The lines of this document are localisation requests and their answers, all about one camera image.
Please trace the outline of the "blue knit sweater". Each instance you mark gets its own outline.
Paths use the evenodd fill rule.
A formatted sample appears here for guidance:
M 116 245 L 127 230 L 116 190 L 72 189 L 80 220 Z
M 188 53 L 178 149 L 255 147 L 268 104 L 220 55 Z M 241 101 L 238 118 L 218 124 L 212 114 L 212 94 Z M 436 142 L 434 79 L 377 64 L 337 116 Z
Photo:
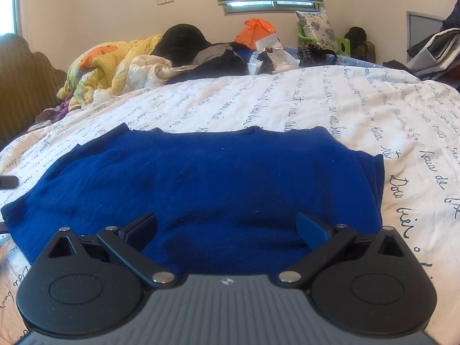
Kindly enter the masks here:
M 383 189 L 383 158 L 321 127 L 173 134 L 120 125 L 59 158 L 1 214 L 30 262 L 60 227 L 95 234 L 150 213 L 157 226 L 140 249 L 175 274 L 273 274 L 310 252 L 299 213 L 374 234 Z

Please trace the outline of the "floral print pillow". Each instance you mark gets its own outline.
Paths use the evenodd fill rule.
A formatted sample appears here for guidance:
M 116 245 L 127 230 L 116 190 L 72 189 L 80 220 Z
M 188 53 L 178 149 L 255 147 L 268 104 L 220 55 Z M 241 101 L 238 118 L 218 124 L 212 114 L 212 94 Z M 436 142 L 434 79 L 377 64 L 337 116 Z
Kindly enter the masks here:
M 316 44 L 322 49 L 338 51 L 338 42 L 325 10 L 316 13 L 296 11 L 299 21 L 300 43 Z

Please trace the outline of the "clear plastic packaging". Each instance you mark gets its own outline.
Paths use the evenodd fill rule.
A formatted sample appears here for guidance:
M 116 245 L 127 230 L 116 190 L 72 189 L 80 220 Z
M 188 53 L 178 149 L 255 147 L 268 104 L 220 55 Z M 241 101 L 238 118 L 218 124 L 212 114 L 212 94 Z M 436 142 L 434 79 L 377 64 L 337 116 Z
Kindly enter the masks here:
M 299 60 L 289 54 L 281 45 L 277 34 L 266 36 L 256 43 L 256 51 L 250 57 L 250 75 L 278 74 L 298 69 Z

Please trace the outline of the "brown plush toy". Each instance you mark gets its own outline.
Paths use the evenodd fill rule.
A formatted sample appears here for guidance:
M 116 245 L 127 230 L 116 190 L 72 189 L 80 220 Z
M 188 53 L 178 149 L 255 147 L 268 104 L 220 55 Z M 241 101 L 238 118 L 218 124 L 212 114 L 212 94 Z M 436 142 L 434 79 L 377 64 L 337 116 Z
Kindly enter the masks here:
M 345 34 L 349 40 L 351 57 L 370 63 L 376 63 L 376 51 L 373 43 L 367 40 L 367 33 L 363 28 L 353 26 Z

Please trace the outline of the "orange plastic bag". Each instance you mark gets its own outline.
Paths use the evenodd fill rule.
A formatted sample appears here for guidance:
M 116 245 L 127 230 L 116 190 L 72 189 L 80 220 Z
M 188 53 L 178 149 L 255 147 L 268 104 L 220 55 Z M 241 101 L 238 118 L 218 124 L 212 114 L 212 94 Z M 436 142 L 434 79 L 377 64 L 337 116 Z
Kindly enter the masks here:
M 256 50 L 257 41 L 276 33 L 275 27 L 263 19 L 250 19 L 244 24 L 244 28 L 235 37 L 235 42 L 251 50 Z

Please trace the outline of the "black hat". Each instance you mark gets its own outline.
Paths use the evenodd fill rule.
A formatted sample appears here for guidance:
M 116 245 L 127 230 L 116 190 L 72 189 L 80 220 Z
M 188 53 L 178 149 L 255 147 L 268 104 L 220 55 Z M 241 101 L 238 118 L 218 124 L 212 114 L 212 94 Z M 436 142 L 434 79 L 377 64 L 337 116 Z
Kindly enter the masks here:
M 151 52 L 166 58 L 174 67 L 188 66 L 196 55 L 211 46 L 202 32 L 190 24 L 177 24 L 169 28 Z

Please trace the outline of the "white script-print bed sheet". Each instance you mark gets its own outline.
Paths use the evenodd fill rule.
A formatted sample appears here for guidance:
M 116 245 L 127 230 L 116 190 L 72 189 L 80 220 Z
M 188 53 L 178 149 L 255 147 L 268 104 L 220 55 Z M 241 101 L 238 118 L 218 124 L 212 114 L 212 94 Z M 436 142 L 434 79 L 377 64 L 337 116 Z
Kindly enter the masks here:
M 384 157 L 382 216 L 406 239 L 437 291 L 428 333 L 459 342 L 459 92 L 384 68 L 323 66 L 270 76 L 200 79 L 121 96 L 106 90 L 61 122 L 27 133 L 1 152 L 1 172 L 30 190 L 75 145 L 126 124 L 169 133 L 257 125 L 287 132 L 322 126 L 353 150 Z

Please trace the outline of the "green plastic stool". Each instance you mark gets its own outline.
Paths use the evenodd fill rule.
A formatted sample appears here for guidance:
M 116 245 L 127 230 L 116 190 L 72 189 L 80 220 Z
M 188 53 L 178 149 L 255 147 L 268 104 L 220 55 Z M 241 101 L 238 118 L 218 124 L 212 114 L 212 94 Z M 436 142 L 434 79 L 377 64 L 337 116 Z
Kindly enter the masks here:
M 303 45 L 307 44 L 317 44 L 317 40 L 314 37 L 307 37 L 303 31 L 303 28 L 301 26 L 298 26 L 297 28 L 297 36 L 299 39 L 299 43 Z M 337 46 L 338 46 L 338 51 L 337 54 L 345 57 L 350 57 L 351 56 L 351 47 L 350 47 L 350 41 L 345 38 L 337 37 Z

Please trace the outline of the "dark grey jacket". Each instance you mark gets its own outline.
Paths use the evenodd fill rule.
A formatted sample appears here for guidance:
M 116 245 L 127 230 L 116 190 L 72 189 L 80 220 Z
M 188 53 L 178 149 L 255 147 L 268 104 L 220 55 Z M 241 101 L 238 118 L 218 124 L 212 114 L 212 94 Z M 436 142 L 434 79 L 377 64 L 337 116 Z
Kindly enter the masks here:
M 196 55 L 194 69 L 181 72 L 169 79 L 172 85 L 188 80 L 215 79 L 224 76 L 245 76 L 248 74 L 248 62 L 253 50 L 232 42 L 226 45 L 213 45 Z

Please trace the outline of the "brown headboard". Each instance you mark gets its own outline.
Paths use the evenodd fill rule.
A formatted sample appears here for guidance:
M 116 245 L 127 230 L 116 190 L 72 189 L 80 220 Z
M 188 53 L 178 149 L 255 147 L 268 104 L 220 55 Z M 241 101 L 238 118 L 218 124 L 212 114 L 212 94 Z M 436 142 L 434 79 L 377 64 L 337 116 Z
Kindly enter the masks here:
M 32 52 L 17 34 L 1 36 L 0 113 L 1 147 L 34 124 L 44 109 L 58 104 L 57 92 L 66 72 L 56 69 L 41 52 Z

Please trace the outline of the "grey framed panel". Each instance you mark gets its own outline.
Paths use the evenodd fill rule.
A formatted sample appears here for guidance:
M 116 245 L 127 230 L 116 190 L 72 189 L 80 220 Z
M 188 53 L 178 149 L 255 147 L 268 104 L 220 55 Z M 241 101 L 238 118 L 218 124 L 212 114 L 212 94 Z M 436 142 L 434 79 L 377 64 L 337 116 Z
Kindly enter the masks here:
M 406 12 L 407 19 L 407 49 L 424 40 L 431 34 L 436 34 L 444 21 L 442 17 L 430 14 Z

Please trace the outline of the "black fuzzy hair band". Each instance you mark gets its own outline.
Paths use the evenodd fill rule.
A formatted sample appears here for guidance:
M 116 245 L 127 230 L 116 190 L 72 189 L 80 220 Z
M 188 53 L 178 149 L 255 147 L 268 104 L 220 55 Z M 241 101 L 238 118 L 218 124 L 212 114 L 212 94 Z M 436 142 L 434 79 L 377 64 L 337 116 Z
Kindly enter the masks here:
M 302 68 L 315 66 L 333 66 L 338 56 L 330 50 L 324 49 L 316 44 L 303 44 L 297 48 L 299 66 Z

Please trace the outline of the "pile of clothes at right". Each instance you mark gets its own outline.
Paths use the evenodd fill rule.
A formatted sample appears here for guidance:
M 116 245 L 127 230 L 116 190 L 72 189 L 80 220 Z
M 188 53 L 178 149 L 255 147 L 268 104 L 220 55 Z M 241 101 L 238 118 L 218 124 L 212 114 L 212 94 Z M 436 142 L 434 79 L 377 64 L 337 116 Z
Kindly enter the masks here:
M 436 80 L 459 90 L 459 0 L 440 30 L 406 51 L 409 62 L 396 60 L 383 66 L 401 69 L 421 80 Z

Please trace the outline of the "yellow floral quilt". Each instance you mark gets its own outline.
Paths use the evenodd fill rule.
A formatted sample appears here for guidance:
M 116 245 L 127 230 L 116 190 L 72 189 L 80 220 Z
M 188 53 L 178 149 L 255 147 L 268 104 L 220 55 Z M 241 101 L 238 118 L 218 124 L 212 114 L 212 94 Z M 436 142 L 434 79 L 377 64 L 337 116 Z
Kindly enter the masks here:
M 91 104 L 97 90 L 119 96 L 166 82 L 172 74 L 172 62 L 153 54 L 161 39 L 161 35 L 154 35 L 92 47 L 71 64 L 57 98 L 68 98 L 71 110 Z

